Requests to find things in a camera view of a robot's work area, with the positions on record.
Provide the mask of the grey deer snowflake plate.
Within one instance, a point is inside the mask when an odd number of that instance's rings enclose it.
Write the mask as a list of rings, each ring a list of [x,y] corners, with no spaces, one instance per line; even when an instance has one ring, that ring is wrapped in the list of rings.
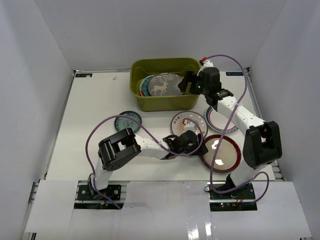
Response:
[[[153,76],[148,83],[148,92],[152,97],[181,96],[179,89],[182,77],[175,73],[161,73]]]

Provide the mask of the teal scalloped plate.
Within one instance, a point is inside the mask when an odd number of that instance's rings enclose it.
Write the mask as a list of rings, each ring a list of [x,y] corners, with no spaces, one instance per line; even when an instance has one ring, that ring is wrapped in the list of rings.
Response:
[[[139,89],[141,89],[143,91],[145,97],[151,96],[150,91],[149,91],[149,89],[150,89],[149,84],[151,84],[151,86],[152,86],[156,82],[156,80],[153,79],[155,76],[156,76],[156,74],[149,75],[149,76],[145,77],[140,83]]]

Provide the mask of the beige plate dark red rim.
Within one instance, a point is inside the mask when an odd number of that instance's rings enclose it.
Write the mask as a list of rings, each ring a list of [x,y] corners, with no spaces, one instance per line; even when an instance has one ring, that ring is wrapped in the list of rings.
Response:
[[[210,135],[204,143],[208,152],[201,157],[202,163],[211,168],[212,160],[220,140],[220,134]],[[242,153],[238,144],[228,136],[224,136],[213,163],[213,172],[226,174],[235,170],[241,163]]]

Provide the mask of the red and teal floral plate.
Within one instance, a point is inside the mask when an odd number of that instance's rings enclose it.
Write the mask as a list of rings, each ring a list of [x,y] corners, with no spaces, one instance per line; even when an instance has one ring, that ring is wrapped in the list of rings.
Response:
[[[139,89],[139,93],[142,97],[145,97],[144,92],[141,89]]]

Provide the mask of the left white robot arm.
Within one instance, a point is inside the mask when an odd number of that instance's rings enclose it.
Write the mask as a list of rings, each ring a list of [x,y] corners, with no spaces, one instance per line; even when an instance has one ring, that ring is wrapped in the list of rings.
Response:
[[[88,193],[94,200],[102,199],[107,194],[112,173],[137,156],[173,160],[180,155],[202,157],[208,152],[202,135],[192,130],[179,136],[169,135],[157,143],[126,128],[99,142],[99,160],[88,177]]]

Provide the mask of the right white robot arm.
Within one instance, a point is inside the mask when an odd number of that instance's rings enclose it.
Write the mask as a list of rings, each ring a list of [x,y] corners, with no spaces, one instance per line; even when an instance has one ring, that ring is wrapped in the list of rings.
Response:
[[[220,72],[216,67],[204,67],[199,72],[186,71],[178,84],[183,93],[204,95],[205,100],[216,112],[228,118],[244,136],[242,161],[218,188],[211,186],[217,194],[226,194],[236,200],[261,170],[282,157],[279,125],[275,121],[264,121],[240,104],[229,90],[222,87]]]

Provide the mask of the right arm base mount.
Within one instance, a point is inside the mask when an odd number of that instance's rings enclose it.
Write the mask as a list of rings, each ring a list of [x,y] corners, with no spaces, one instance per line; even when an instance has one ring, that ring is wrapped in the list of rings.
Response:
[[[209,195],[211,212],[245,212],[258,210],[257,204],[251,203],[256,200],[255,191],[251,183],[226,194],[215,193],[211,190],[209,184],[204,188],[204,191]]]

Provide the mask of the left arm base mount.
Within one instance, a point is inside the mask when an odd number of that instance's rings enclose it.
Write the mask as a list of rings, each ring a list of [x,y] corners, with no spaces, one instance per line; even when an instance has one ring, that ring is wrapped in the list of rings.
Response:
[[[126,191],[120,184],[110,184],[100,190],[100,195],[87,184],[80,184],[76,191],[74,209],[78,210],[119,210],[124,206]]]

